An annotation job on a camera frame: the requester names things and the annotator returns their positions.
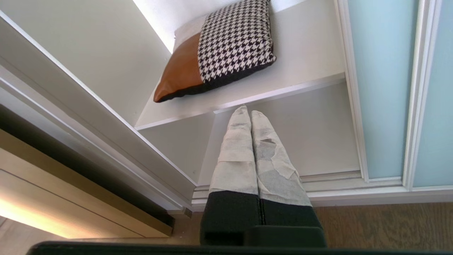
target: light blue glass panel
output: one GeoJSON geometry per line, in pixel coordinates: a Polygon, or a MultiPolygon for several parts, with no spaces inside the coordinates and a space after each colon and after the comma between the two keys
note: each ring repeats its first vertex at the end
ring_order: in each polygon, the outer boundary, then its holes
{"type": "Polygon", "coordinates": [[[453,1],[444,0],[414,186],[453,185],[453,1]]]}
{"type": "Polygon", "coordinates": [[[349,0],[370,178],[401,176],[417,0],[349,0]]]}

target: black pillow trim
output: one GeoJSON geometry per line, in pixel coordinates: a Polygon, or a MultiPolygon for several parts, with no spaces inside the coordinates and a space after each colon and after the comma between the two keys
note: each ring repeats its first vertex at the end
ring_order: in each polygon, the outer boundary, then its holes
{"type": "Polygon", "coordinates": [[[180,90],[177,90],[173,93],[167,94],[159,99],[157,103],[165,102],[167,100],[173,99],[173,98],[180,98],[185,95],[196,95],[196,94],[201,94],[209,90],[213,90],[215,88],[219,88],[221,86],[225,86],[227,84],[230,84],[232,82],[235,82],[237,80],[240,80],[242,78],[245,78],[253,73],[256,73],[260,70],[265,69],[266,67],[269,67],[273,64],[274,62],[269,62],[263,65],[258,65],[255,67],[252,67],[250,69],[246,69],[240,72],[234,72],[232,74],[229,74],[227,76],[223,76],[220,78],[217,78],[215,80],[197,85],[197,86],[191,86],[189,88],[183,88],[180,90]]]}

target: brown leather panel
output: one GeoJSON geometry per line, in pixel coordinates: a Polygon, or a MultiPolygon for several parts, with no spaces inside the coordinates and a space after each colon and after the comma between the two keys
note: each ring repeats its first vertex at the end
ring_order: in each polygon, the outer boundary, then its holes
{"type": "Polygon", "coordinates": [[[200,33],[187,39],[173,52],[157,85],[154,102],[178,90],[203,84],[198,68],[199,41],[200,33]]]}

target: white wall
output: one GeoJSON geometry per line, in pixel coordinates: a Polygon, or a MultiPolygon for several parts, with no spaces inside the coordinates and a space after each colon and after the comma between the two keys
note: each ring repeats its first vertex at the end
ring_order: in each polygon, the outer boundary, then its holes
{"type": "Polygon", "coordinates": [[[196,183],[214,118],[214,113],[206,113],[143,129],[140,133],[196,183]]]}
{"type": "MultiPolygon", "coordinates": [[[[300,176],[360,170],[345,83],[247,107],[269,118],[300,176]]],[[[211,182],[233,111],[215,117],[199,185],[211,182]]]]}
{"type": "MultiPolygon", "coordinates": [[[[170,52],[174,32],[183,24],[239,0],[134,0],[170,52]]],[[[272,0],[271,11],[278,12],[305,0],[272,0]]]]}
{"type": "Polygon", "coordinates": [[[0,10],[135,124],[170,53],[132,0],[0,0],[0,10]]]}

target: houndstooth pillow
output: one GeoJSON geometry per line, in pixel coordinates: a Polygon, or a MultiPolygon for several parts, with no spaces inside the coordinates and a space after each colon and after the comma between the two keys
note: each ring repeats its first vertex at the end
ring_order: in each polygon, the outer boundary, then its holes
{"type": "Polygon", "coordinates": [[[204,83],[238,80],[271,65],[269,0],[243,0],[211,13],[202,27],[198,65],[204,83]]]}
{"type": "Polygon", "coordinates": [[[199,33],[175,47],[154,101],[203,93],[272,65],[269,1],[242,0],[209,14],[199,33]]]}

